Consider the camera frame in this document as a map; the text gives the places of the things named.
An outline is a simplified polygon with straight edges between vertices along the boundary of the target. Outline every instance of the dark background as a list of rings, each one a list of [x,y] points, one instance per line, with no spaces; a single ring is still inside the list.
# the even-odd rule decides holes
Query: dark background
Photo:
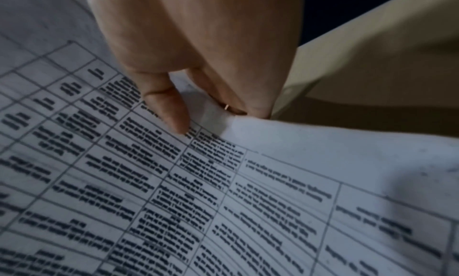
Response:
[[[305,0],[300,45],[389,0]]]

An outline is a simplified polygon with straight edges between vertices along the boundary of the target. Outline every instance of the beige surface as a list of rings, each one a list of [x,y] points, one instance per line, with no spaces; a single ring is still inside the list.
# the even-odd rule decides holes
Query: beige surface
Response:
[[[419,132],[436,124],[446,129],[434,133],[459,134],[459,0],[392,0],[303,45],[274,117],[372,129],[365,121],[384,109],[408,110],[405,124],[423,124]],[[354,122],[339,123],[346,110]],[[387,125],[403,117],[382,120],[376,129],[417,132]]]

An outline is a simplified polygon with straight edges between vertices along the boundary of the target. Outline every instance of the hand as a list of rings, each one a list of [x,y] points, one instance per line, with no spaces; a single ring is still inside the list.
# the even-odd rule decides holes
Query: hand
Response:
[[[302,0],[88,0],[114,55],[175,132],[189,114],[168,73],[268,118],[291,67]]]

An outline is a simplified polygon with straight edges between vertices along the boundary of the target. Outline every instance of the paper sheet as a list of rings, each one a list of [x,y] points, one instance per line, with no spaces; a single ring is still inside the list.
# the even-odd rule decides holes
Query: paper sheet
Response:
[[[459,275],[459,140],[232,117],[181,75],[177,136],[72,1],[0,7],[0,275]]]

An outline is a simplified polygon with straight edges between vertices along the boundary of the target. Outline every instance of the white paper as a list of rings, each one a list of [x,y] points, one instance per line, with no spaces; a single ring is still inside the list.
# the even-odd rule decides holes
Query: white paper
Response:
[[[0,8],[0,275],[459,274],[459,140],[233,117],[181,74],[175,135],[84,9]]]

